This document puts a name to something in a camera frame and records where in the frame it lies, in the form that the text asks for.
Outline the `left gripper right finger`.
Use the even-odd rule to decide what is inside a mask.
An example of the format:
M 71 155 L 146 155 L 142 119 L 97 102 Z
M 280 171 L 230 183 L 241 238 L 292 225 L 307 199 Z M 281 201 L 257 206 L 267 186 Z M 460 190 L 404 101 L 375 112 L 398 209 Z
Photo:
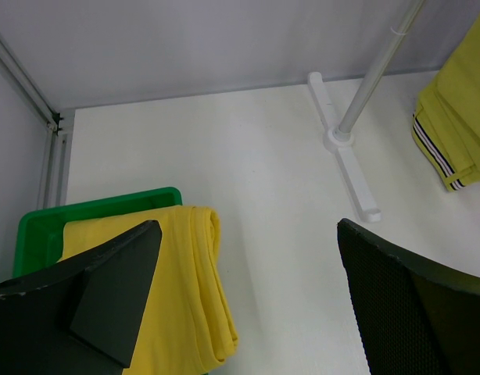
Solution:
M 337 225 L 360 339 L 372 374 L 480 374 L 480 277 Z

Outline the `lime yellow trousers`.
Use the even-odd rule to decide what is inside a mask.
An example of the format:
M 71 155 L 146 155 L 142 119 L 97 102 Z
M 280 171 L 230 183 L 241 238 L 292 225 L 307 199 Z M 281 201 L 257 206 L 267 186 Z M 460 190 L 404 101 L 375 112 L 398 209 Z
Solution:
M 480 181 L 480 13 L 418 95 L 412 137 L 447 191 Z

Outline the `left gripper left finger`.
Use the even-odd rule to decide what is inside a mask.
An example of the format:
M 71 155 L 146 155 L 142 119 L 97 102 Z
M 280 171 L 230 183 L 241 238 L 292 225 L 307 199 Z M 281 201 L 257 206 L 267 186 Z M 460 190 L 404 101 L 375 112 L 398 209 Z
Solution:
M 0 374 L 121 374 L 131 365 L 162 231 L 148 220 L 0 283 Z

